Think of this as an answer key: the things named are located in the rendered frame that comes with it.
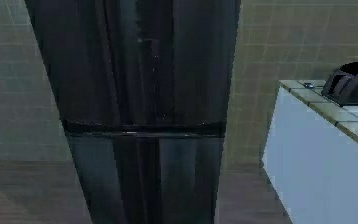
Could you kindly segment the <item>black fridge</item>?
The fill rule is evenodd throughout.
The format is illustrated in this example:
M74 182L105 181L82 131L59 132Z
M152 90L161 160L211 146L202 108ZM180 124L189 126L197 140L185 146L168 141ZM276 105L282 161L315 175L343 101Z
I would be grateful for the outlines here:
M93 224L214 224L241 0L24 0Z

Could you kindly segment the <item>white counter with tiled top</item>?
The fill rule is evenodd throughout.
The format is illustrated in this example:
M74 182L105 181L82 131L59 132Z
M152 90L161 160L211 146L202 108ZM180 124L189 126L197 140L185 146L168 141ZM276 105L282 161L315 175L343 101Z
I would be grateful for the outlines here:
M293 224L358 224L358 106L281 80L262 162Z

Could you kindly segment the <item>black toaster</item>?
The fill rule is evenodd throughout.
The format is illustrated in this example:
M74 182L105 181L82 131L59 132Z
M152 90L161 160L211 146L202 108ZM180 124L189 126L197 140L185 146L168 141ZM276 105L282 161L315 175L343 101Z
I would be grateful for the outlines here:
M341 107L358 106L358 62L343 64L334 69L321 94Z

